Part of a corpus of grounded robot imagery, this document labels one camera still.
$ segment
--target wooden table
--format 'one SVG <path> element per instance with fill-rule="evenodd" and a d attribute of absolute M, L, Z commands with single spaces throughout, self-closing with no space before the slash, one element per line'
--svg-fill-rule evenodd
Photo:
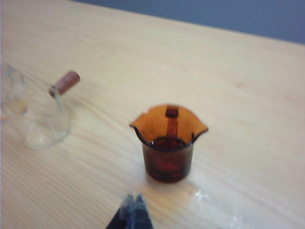
<path fill-rule="evenodd" d="M 129 191 L 156 229 L 305 228 L 305 46 L 70 0 L 1 4 L 1 60 L 81 76 L 63 142 L 30 150 L 1 125 L 4 229 L 105 228 Z M 163 103 L 210 127 L 170 185 L 146 175 L 128 127 Z"/>

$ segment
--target gray wall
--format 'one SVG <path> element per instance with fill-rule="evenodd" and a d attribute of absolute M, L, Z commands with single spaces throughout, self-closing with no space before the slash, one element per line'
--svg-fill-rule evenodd
<path fill-rule="evenodd" d="M 305 0 L 76 0 L 305 44 Z"/>

